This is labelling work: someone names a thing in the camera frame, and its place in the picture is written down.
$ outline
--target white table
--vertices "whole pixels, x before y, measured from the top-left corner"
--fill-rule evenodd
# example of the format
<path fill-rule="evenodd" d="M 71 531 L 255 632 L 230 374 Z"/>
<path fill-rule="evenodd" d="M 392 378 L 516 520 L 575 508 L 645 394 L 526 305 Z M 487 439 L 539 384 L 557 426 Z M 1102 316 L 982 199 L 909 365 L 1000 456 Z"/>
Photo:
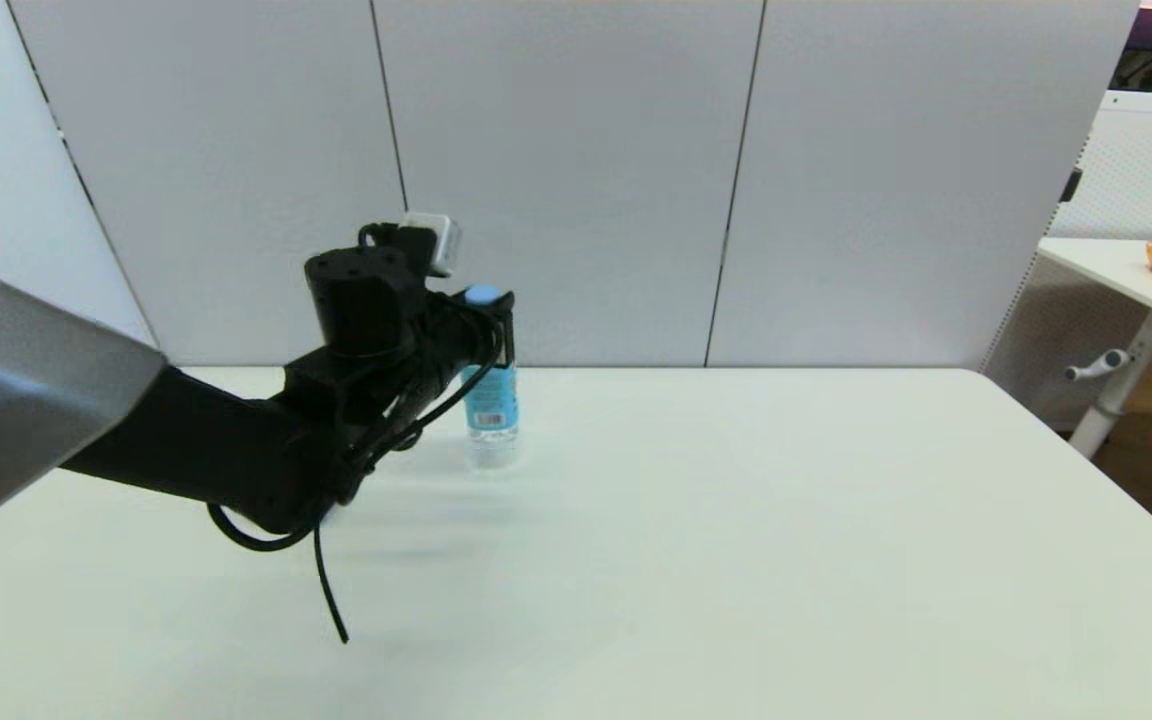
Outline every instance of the white table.
<path fill-rule="evenodd" d="M 268 395 L 274 370 L 200 372 Z M 0 510 L 0 717 L 1152 717 L 1152 518 L 961 370 L 524 370 L 310 544 L 58 471 Z"/>
<path fill-rule="evenodd" d="M 1126 401 L 1132 395 L 1135 386 L 1152 361 L 1152 272 L 1144 252 L 1145 245 L 1143 241 L 1135 240 L 1053 237 L 1043 238 L 1038 245 L 1038 255 L 1043 258 L 1064 265 L 1149 308 L 1149 314 L 1135 334 L 1132 344 L 1126 348 L 1132 356 L 1132 363 L 1119 370 L 1105 384 L 1101 395 L 1087 409 L 1087 414 L 1083 415 L 1070 438 L 1070 445 L 1087 457 L 1096 455 L 1114 424 L 1123 416 Z"/>

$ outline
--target bottle label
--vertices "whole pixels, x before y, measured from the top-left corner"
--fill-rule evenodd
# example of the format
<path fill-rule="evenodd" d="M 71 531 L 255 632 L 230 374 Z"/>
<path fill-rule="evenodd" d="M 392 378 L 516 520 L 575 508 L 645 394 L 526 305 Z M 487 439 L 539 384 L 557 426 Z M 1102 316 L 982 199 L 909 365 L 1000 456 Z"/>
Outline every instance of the bottle label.
<path fill-rule="evenodd" d="M 468 382 L 479 370 L 470 365 L 461 372 Z M 475 430 L 507 430 L 518 424 L 517 374 L 513 365 L 492 367 L 465 396 L 465 415 Z"/>

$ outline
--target blue bottle cap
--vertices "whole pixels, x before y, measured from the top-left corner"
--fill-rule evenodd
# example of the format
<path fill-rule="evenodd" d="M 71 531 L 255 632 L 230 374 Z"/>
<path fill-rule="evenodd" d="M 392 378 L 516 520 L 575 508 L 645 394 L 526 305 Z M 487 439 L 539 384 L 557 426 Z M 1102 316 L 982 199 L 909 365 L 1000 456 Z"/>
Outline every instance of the blue bottle cap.
<path fill-rule="evenodd" d="M 500 295 L 500 288 L 494 285 L 478 283 L 465 288 L 465 302 L 470 305 L 492 305 Z"/>

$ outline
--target black cable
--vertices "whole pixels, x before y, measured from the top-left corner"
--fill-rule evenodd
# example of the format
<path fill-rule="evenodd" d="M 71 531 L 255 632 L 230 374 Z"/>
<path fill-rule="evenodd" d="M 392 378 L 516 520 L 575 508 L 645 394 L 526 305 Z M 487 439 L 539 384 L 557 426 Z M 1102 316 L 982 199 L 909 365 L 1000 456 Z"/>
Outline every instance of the black cable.
<path fill-rule="evenodd" d="M 394 447 L 402 445 L 402 442 L 406 441 L 411 433 L 417 432 L 417 430 L 424 430 L 425 427 L 429 427 L 429 424 L 433 423 L 433 420 L 442 418 L 444 414 L 447 414 L 447 411 L 456 406 L 457 402 L 463 400 L 463 397 L 465 397 L 465 395 L 468 395 L 468 393 L 470 393 L 477 384 L 483 381 L 483 378 L 486 377 L 490 370 L 492 370 L 492 367 L 497 364 L 497 359 L 500 357 L 500 351 L 505 348 L 505 333 L 500 329 L 495 318 L 493 318 L 492 314 L 477 309 L 477 306 L 463 305 L 461 309 L 468 310 L 470 313 L 478 314 L 479 318 L 485 320 L 485 323 L 488 324 L 488 327 L 492 328 L 492 354 L 483 357 L 477 372 L 471 374 L 470 379 L 467 379 L 465 382 L 462 382 L 461 387 L 457 387 L 456 392 L 453 392 L 452 396 L 447 397 L 447 400 L 445 400 L 439 407 L 435 407 L 434 410 L 430 410 L 429 414 L 425 414 L 424 418 L 412 420 L 412 423 L 407 425 L 406 429 L 400 430 L 397 433 L 389 435 L 388 439 L 385 439 L 384 442 L 380 442 L 380 445 L 372 450 L 372 454 L 369 455 L 367 462 L 364 465 L 364 475 L 371 473 L 371 471 L 376 469 L 376 462 L 379 462 L 380 458 L 387 455 L 389 450 L 393 450 Z"/>
<path fill-rule="evenodd" d="M 338 627 L 340 643 L 349 642 L 349 632 L 344 629 L 344 621 L 340 619 L 340 609 L 335 606 L 335 596 L 332 594 L 332 585 L 328 583 L 328 569 L 323 564 L 323 524 L 314 525 L 314 563 L 319 566 L 319 584 L 323 585 L 323 598 L 328 601 L 328 612 L 332 614 L 332 623 Z"/>
<path fill-rule="evenodd" d="M 209 502 L 207 503 L 207 515 L 211 516 L 212 523 L 215 528 L 220 529 L 220 532 L 225 537 L 232 539 L 233 541 L 241 544 L 241 546 L 247 547 L 247 550 L 255 550 L 256 552 L 275 552 L 280 550 L 287 550 L 302 539 L 305 539 L 306 535 L 310 535 L 319 526 L 321 515 L 319 518 L 312 521 L 312 523 L 306 523 L 303 528 L 293 530 L 291 533 L 285 535 L 280 538 L 274 539 L 260 539 L 248 536 L 248 533 L 238 530 L 237 525 L 234 525 L 234 521 L 229 520 L 229 515 L 225 515 L 223 507 Z"/>
<path fill-rule="evenodd" d="M 483 378 L 486 377 L 490 370 L 492 370 L 492 367 L 497 364 L 497 361 L 500 357 L 500 351 L 505 348 L 503 329 L 500 328 L 500 325 L 492 314 L 477 309 L 477 306 L 458 305 L 458 309 L 467 310 L 472 314 L 479 316 L 479 319 L 484 320 L 488 325 L 490 331 L 492 331 L 492 354 L 483 357 L 483 359 L 480 359 L 479 369 L 470 376 L 470 379 L 462 382 L 461 387 L 456 388 L 456 392 L 453 392 L 452 396 L 447 397 L 447 400 L 439 404 L 439 407 L 435 407 L 434 410 L 425 414 L 424 418 L 412 420 L 412 423 L 407 425 L 406 429 L 400 430 L 397 433 L 394 433 L 389 438 L 385 439 L 384 442 L 380 442 L 380 445 L 367 456 L 367 463 L 364 469 L 365 477 L 367 473 L 371 473 L 372 469 L 376 468 L 376 462 L 387 455 L 389 450 L 393 450 L 394 447 L 402 445 L 402 442 L 406 441 L 408 437 L 411 437 L 412 433 L 420 432 L 420 430 L 427 427 L 430 423 L 439 419 L 440 416 L 447 414 L 447 411 L 456 406 L 457 402 L 463 400 L 463 397 L 465 397 L 465 395 L 468 395 L 468 393 L 470 393 L 477 384 L 483 381 Z M 214 502 L 207 503 L 207 515 L 211 516 L 211 521 L 215 524 L 215 528 L 219 528 L 220 532 L 223 533 L 225 537 L 229 538 L 230 541 L 235 541 L 238 546 L 247 550 L 255 550 L 256 552 L 275 552 L 287 550 L 288 547 L 291 547 L 293 544 L 305 539 L 308 535 L 314 533 L 314 564 L 317 566 L 317 570 L 319 570 L 319 584 L 323 588 L 323 598 L 328 604 L 328 612 L 332 614 L 332 623 L 335 626 L 335 629 L 338 629 L 340 642 L 348 643 L 349 632 L 346 629 L 343 619 L 340 617 L 340 608 L 335 602 L 335 594 L 332 593 L 332 584 L 328 583 L 328 570 L 326 570 L 326 564 L 323 562 L 323 518 L 325 518 L 328 509 L 329 507 L 326 507 L 323 511 L 318 511 L 314 515 L 314 520 L 309 521 L 305 525 L 294 530 L 291 533 L 275 539 L 262 539 L 248 536 L 248 533 L 238 530 L 237 525 L 234 525 L 233 520 L 229 520 L 229 515 L 225 514 L 223 507 Z"/>

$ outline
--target barcode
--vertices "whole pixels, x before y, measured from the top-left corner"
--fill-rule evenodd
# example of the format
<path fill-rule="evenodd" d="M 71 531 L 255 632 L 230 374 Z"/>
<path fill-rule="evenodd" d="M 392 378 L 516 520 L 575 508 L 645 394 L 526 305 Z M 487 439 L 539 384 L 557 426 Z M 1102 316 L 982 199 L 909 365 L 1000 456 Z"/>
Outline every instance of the barcode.
<path fill-rule="evenodd" d="M 505 426 L 505 414 L 475 414 L 473 424 L 480 429 L 501 429 Z"/>

